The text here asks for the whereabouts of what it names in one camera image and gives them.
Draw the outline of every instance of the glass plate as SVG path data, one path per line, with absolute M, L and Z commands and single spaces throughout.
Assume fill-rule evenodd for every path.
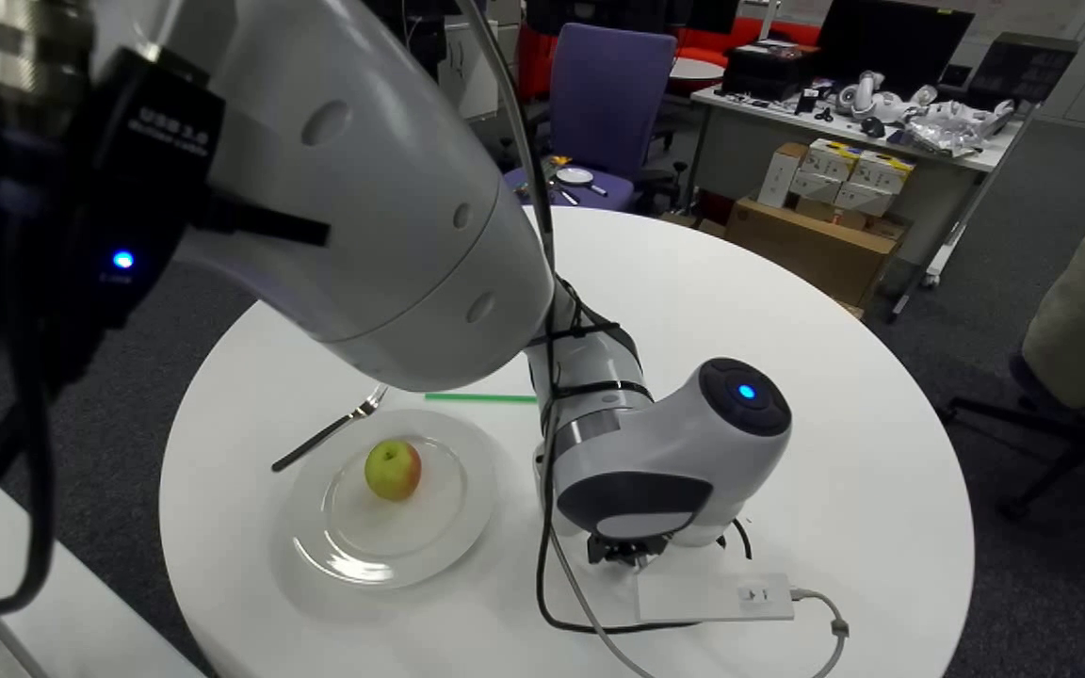
M 364 490 L 364 453 L 408 438 L 421 483 L 404 504 Z M 350 423 L 307 458 L 290 493 L 294 559 L 342 587 L 399 591 L 457 564 L 497 504 L 500 445 L 437 409 L 381 409 Z

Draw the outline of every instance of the white power strip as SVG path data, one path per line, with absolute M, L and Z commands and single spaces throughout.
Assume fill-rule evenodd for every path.
M 795 620 L 781 571 L 664 571 L 637 576 L 641 620 Z

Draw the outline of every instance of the yellow apple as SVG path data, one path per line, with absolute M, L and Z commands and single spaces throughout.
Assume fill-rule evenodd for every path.
M 383 438 L 364 453 L 364 487 L 381 502 L 408 502 L 421 483 L 421 454 L 404 438 Z

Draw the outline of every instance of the floor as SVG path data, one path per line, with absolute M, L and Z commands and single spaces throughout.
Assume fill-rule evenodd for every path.
M 899 325 L 873 326 L 947 399 L 953 390 L 1014 399 L 1005 355 L 1046 277 L 1085 233 L 1085 130 L 1036 125 L 983 203 L 947 284 L 917 298 Z M 160 470 L 171 416 L 199 356 L 250 306 L 250 292 L 173 266 L 94 377 L 55 405 L 62 537 L 156 630 L 199 659 L 167 584 L 160 548 Z M 976 513 L 976 595 L 953 678 L 1085 678 L 1085 470 L 1029 523 L 998 515 L 1039 454 L 992 434 L 958 429 Z

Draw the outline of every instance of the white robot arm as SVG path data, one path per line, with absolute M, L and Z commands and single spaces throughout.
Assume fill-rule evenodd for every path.
M 64 66 L 30 61 L 75 51 L 64 22 L 79 32 L 75 3 L 0 0 L 8 129 L 75 97 Z M 180 240 L 394 387 L 466 384 L 526 350 L 553 502 L 592 556 L 718 537 L 784 453 L 793 409 L 741 361 L 649 394 L 633 337 L 553 277 L 497 164 L 357 0 L 103 3 L 94 89 L 68 116 L 82 164 L 62 164 L 79 195 L 55 207 L 75 225 L 43 248 L 64 254 L 62 318 L 126 325 Z M 30 207 L 33 164 L 44 155 L 0 203 Z

